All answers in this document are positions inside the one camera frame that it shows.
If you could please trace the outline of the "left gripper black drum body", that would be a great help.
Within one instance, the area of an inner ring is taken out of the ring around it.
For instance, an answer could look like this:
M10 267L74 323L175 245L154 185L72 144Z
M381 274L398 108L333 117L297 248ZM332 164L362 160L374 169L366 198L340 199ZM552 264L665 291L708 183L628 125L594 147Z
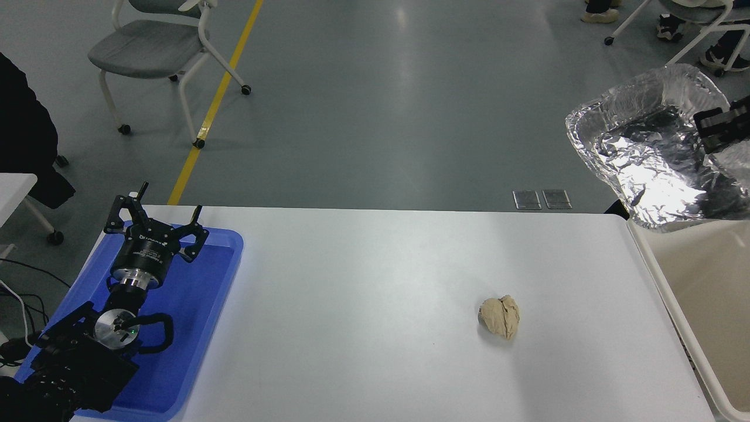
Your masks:
M155 228L130 226L124 232L124 242L110 274L116 280L123 280L138 270L148 273L151 280L163 281L179 249L180 241L172 237L170 230L160 232Z

